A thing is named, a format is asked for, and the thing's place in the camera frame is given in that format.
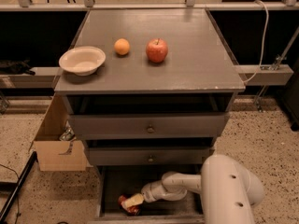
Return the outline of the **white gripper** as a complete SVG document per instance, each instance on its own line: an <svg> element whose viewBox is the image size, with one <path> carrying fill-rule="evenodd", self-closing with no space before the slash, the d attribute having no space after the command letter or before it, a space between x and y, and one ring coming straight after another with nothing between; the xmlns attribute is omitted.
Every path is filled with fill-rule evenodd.
<svg viewBox="0 0 299 224"><path fill-rule="evenodd" d="M144 202L153 203L161 200L167 193L166 188L163 186L161 181L154 181L145 185L141 193L134 194L133 196L126 198L121 202L121 206L124 209L129 209L132 206L140 205Z"/></svg>

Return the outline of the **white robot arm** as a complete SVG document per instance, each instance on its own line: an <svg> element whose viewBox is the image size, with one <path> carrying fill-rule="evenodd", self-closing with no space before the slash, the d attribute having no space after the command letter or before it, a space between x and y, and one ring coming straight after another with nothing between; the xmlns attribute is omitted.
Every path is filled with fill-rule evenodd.
<svg viewBox="0 0 299 224"><path fill-rule="evenodd" d="M200 196L206 224L255 224L252 208L264 198L257 175L225 155L212 155L198 175L167 172L158 181L119 204L130 213L142 203L180 201L188 192Z"/></svg>

